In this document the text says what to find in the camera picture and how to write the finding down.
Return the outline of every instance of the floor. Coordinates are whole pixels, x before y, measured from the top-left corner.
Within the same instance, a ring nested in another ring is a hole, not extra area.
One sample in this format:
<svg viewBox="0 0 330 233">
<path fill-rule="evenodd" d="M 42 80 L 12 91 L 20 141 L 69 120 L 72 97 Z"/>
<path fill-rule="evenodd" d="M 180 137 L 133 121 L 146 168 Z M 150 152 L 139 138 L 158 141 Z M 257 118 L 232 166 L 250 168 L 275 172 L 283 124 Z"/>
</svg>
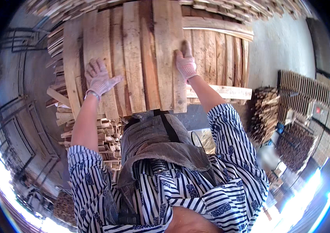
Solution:
<svg viewBox="0 0 330 233">
<path fill-rule="evenodd" d="M 12 26 L 34 26 L 40 18 L 25 15 L 24 9 L 15 15 Z M 254 41 L 250 43 L 250 78 L 248 87 L 257 88 L 259 86 L 276 85 L 278 69 L 291 69 L 308 77 L 315 78 L 314 53 L 310 32 L 305 20 L 293 20 L 285 14 L 283 18 L 275 16 L 267 22 L 257 21 L 252 23 L 255 33 Z M 41 120 L 45 125 L 47 133 L 55 139 L 60 140 L 62 127 L 56 126 L 56 107 L 46 108 L 45 102 L 49 99 L 46 94 L 47 87 L 54 81 L 55 76 L 52 68 L 45 69 L 45 64 L 49 60 L 49 54 L 43 52 L 29 52 L 26 58 L 25 69 L 25 92 L 30 99 L 36 99 L 37 109 Z M 10 51 L 3 51 L 0 55 L 0 104 L 18 95 L 18 66 L 20 54 L 12 54 Z M 237 106 L 237 111 L 244 119 L 243 125 L 247 129 L 249 117 L 246 115 L 248 106 Z M 177 114 L 188 130 L 204 129 L 209 127 L 202 107 L 200 105 L 188 106 L 188 112 Z M 34 131 L 29 130 L 29 136 L 34 138 Z M 20 144 L 20 139 L 13 136 L 15 143 Z M 55 185 L 62 185 L 63 171 L 66 166 L 66 152 L 61 146 L 55 144 L 62 158 L 54 171 L 47 179 L 44 189 L 50 195 L 56 197 Z M 26 160 L 29 155 L 25 149 L 19 149 L 18 153 L 22 159 Z M 38 156 L 30 164 L 29 170 L 32 174 L 38 174 L 47 157 Z"/>
</svg>

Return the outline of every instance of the wooden plank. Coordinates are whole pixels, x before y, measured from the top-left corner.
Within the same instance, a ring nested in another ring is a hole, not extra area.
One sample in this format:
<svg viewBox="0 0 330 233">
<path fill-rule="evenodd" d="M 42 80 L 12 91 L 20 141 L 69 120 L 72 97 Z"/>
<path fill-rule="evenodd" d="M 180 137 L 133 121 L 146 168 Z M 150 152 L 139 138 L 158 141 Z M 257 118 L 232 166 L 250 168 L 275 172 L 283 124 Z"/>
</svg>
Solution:
<svg viewBox="0 0 330 233">
<path fill-rule="evenodd" d="M 112 9 L 112 73 L 114 76 L 121 75 L 124 80 L 115 86 L 117 111 L 119 116 L 130 116 L 131 106 L 124 63 L 124 47 L 122 36 L 122 7 Z"/>
<path fill-rule="evenodd" d="M 170 17 L 169 27 L 171 34 L 172 47 L 171 51 L 181 50 L 183 42 L 183 28 L 179 22 L 182 21 L 182 10 L 179 2 L 168 1 L 170 4 Z M 172 70 L 173 70 L 173 104 L 174 113 L 185 113 L 187 112 L 187 98 L 185 82 L 177 69 L 175 63 L 174 53 L 172 54 Z"/>
<path fill-rule="evenodd" d="M 252 97 L 252 90 L 249 88 L 218 85 L 209 86 L 218 92 L 223 99 L 250 100 Z M 186 85 L 186 91 L 187 98 L 197 98 L 196 92 L 190 85 Z"/>
<path fill-rule="evenodd" d="M 62 104 L 71 107 L 69 99 L 59 92 L 55 91 L 54 89 L 47 88 L 47 95 L 51 96 L 52 98 L 56 99 L 57 101 L 61 102 Z"/>
<path fill-rule="evenodd" d="M 184 16 L 182 20 L 183 29 L 213 30 L 244 40 L 253 40 L 253 30 L 245 25 L 206 17 Z"/>
<path fill-rule="evenodd" d="M 226 86 L 233 86 L 235 67 L 235 53 L 233 51 L 233 37 L 226 35 Z"/>
<path fill-rule="evenodd" d="M 223 33 L 216 32 L 217 85 L 226 83 L 226 42 Z"/>
<path fill-rule="evenodd" d="M 205 31 L 205 81 L 208 84 L 217 84 L 217 49 L 215 32 Z"/>
<path fill-rule="evenodd" d="M 111 69 L 111 43 L 110 43 L 110 18 L 111 10 L 104 10 L 97 13 L 96 18 L 96 44 L 98 47 L 98 57 L 100 57 L 107 68 L 109 77 L 112 78 Z M 104 109 L 107 119 L 119 118 L 115 90 L 112 88 L 102 96 L 100 101 L 102 109 Z"/>
<path fill-rule="evenodd" d="M 154 28 L 151 1 L 140 1 L 140 46 L 143 66 L 145 105 L 147 110 L 160 108 L 156 52 L 154 49 Z"/>
<path fill-rule="evenodd" d="M 241 87 L 248 87 L 249 81 L 249 41 L 242 40 L 242 78 Z"/>
<path fill-rule="evenodd" d="M 63 66 L 66 91 L 70 101 L 74 119 L 77 118 L 81 103 L 79 102 L 77 84 L 75 78 L 81 76 L 81 65 L 79 62 L 79 51 L 81 49 L 80 38 L 82 37 L 81 19 L 69 20 L 64 25 L 64 48 Z"/>
<path fill-rule="evenodd" d="M 242 76 L 242 56 L 241 56 L 241 39 L 233 38 L 233 50 L 234 50 L 234 62 L 235 62 L 235 73 L 233 76 L 233 86 L 241 87 L 241 76 Z"/>
<path fill-rule="evenodd" d="M 160 94 L 160 109 L 162 111 L 173 110 L 172 81 L 172 47 L 169 15 L 170 5 L 167 0 L 153 0 L 153 21 L 154 21 L 154 43 L 156 48 L 158 92 Z"/>
<path fill-rule="evenodd" d="M 192 30 L 192 41 L 196 73 L 205 80 L 205 31 Z"/>
<path fill-rule="evenodd" d="M 146 111 L 139 35 L 139 2 L 124 3 L 124 56 L 132 113 Z"/>
</svg>

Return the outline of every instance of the forearm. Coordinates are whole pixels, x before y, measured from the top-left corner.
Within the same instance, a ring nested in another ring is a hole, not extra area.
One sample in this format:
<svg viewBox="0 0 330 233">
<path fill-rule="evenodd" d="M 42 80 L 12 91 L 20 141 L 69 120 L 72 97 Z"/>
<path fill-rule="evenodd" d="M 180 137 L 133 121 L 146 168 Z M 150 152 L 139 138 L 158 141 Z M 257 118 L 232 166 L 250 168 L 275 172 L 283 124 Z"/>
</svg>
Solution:
<svg viewBox="0 0 330 233">
<path fill-rule="evenodd" d="M 75 121 L 71 146 L 81 145 L 98 152 L 97 146 L 97 115 L 98 99 L 92 94 L 87 95 Z"/>
<path fill-rule="evenodd" d="M 213 107 L 224 104 L 226 101 L 211 88 L 199 75 L 196 75 L 188 80 L 196 92 L 204 111 L 208 113 Z"/>
</svg>

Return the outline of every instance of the work glove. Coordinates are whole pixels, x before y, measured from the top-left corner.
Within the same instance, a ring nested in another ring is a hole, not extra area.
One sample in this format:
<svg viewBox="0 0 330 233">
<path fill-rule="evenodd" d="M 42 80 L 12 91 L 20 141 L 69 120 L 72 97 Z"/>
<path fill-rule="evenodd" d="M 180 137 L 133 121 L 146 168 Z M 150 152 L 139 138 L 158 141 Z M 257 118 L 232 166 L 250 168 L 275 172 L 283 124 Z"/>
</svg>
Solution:
<svg viewBox="0 0 330 233">
<path fill-rule="evenodd" d="M 192 47 L 188 41 L 183 41 L 182 51 L 176 50 L 175 63 L 185 82 L 197 75 L 195 58 L 192 56 Z"/>
<path fill-rule="evenodd" d="M 95 92 L 100 97 L 111 90 L 117 83 L 124 78 L 121 75 L 109 78 L 107 68 L 102 59 L 91 59 L 85 68 L 85 77 L 90 88 L 86 91 Z"/>
</svg>

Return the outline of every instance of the blue and white striped shirt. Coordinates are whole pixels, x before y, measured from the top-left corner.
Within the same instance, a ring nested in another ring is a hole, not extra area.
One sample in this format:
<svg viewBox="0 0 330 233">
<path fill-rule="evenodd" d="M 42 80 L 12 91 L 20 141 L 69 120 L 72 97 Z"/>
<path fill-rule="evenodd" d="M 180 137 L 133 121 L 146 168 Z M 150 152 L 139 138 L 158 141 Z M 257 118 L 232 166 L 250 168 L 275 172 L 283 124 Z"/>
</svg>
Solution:
<svg viewBox="0 0 330 233">
<path fill-rule="evenodd" d="M 256 151 L 232 105 L 217 105 L 207 117 L 216 143 L 216 154 L 208 158 L 217 185 L 185 167 L 154 159 L 137 161 L 132 200 L 141 225 L 111 225 L 105 217 L 104 200 L 113 197 L 119 212 L 121 194 L 109 170 L 97 152 L 70 147 L 78 231 L 163 232 L 172 221 L 172 206 L 194 210 L 224 231 L 250 231 L 267 198 L 266 174 L 258 167 Z"/>
</svg>

